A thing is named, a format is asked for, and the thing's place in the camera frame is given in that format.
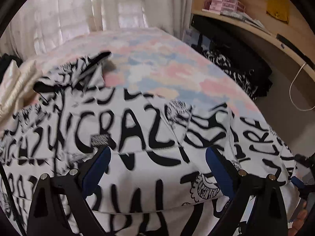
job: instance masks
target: sheer curtain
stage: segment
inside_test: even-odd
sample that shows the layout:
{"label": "sheer curtain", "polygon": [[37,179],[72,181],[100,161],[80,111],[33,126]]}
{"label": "sheer curtain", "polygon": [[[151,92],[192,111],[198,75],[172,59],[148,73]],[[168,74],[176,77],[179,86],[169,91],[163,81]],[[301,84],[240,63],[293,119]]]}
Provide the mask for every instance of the sheer curtain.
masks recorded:
{"label": "sheer curtain", "polygon": [[119,28],[158,27],[177,38],[190,23],[192,0],[28,0],[0,39],[0,52],[22,59],[76,36]]}

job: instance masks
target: human hand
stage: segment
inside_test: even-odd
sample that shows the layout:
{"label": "human hand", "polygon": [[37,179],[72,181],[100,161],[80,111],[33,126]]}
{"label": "human hand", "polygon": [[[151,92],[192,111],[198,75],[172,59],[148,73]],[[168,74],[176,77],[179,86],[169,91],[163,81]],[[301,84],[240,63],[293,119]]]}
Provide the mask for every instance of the human hand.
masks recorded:
{"label": "human hand", "polygon": [[302,228],[305,218],[308,215],[307,210],[305,209],[306,202],[303,204],[303,210],[300,211],[300,213],[297,215],[296,220],[292,224],[292,228],[289,229],[288,236],[294,236],[296,233]]}

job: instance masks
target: black and white patterned garment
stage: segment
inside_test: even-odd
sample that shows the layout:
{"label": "black and white patterned garment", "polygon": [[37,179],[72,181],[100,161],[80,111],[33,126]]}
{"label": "black and white patterned garment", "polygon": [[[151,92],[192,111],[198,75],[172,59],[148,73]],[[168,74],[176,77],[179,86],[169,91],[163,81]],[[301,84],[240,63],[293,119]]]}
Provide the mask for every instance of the black and white patterned garment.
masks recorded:
{"label": "black and white patterned garment", "polygon": [[230,76],[252,100],[256,100],[258,86],[253,85],[246,77],[244,72],[240,72],[236,68],[231,67],[231,61],[229,58],[217,50],[205,50],[202,52],[202,55],[210,60],[213,64],[220,67],[221,70]]}
{"label": "black and white patterned garment", "polygon": [[[22,109],[1,140],[0,158],[26,228],[38,178],[66,174],[96,149],[91,136],[111,134],[111,161],[87,198],[105,231],[115,235],[208,235],[229,201],[205,161],[214,146],[237,168],[282,182],[286,208],[295,198],[293,156],[269,125],[237,117],[226,104],[208,111],[148,93],[107,88],[108,54],[81,58],[35,84],[42,97]],[[0,204],[13,224],[1,180]],[[246,226],[251,205],[235,235]],[[75,220],[63,199],[75,233]]]}

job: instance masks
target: wooden desk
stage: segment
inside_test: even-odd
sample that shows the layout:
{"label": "wooden desk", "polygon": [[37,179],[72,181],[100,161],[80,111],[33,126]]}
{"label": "wooden desk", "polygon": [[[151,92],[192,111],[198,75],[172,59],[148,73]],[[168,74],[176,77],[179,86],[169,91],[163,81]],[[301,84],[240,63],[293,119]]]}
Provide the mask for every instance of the wooden desk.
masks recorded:
{"label": "wooden desk", "polygon": [[[293,80],[305,61],[277,40],[276,34],[283,35],[308,56],[313,63],[315,62],[315,35],[292,3],[290,4],[289,24],[285,24],[266,13],[267,0],[240,1],[245,4],[246,13],[252,18],[260,20],[271,32],[271,35],[242,21],[202,11],[205,0],[193,0],[192,14],[222,21],[226,28],[231,29],[236,36],[251,46],[268,63],[277,67],[289,80]],[[310,66],[304,66],[294,85],[310,106],[315,105],[315,71]]]}

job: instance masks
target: black fabric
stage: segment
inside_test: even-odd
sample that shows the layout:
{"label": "black fabric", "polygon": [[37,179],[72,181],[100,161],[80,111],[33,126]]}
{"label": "black fabric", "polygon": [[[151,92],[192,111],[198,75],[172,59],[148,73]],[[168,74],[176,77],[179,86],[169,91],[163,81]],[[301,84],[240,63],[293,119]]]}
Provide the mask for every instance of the black fabric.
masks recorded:
{"label": "black fabric", "polygon": [[[252,48],[235,37],[230,31],[226,30],[222,26],[221,21],[194,15],[191,25],[212,41],[213,44],[212,47],[209,47],[209,50],[216,50],[216,53],[219,54],[214,54],[213,59],[219,56],[228,58],[232,63],[231,67],[234,72],[239,72],[242,75],[241,78],[247,79],[253,88],[257,86],[255,96],[249,95],[253,100],[256,97],[264,97],[267,95],[267,92],[272,86],[272,82],[268,79],[272,70]],[[202,49],[201,47],[193,48],[205,56],[204,52],[200,50]],[[219,67],[226,66],[226,64],[213,63]],[[234,72],[228,73],[228,75],[231,77]]]}
{"label": "black fabric", "polygon": [[225,57],[218,50],[205,50],[202,52],[202,55],[209,59],[213,64],[220,67],[220,69],[231,77],[252,100],[256,100],[258,97],[256,95],[258,86],[251,84],[244,72],[235,69],[231,65],[229,58]]}
{"label": "black fabric", "polygon": [[0,208],[0,231],[3,236],[20,236],[20,234],[14,229],[13,225],[6,217],[2,208]]}
{"label": "black fabric", "polygon": [[11,56],[11,55],[8,55],[6,53],[3,54],[3,56],[0,59],[0,83],[3,80],[4,73],[7,70],[7,68],[9,67],[12,59],[16,61],[16,64],[18,67],[20,67],[20,65],[23,63],[23,61],[16,56]]}

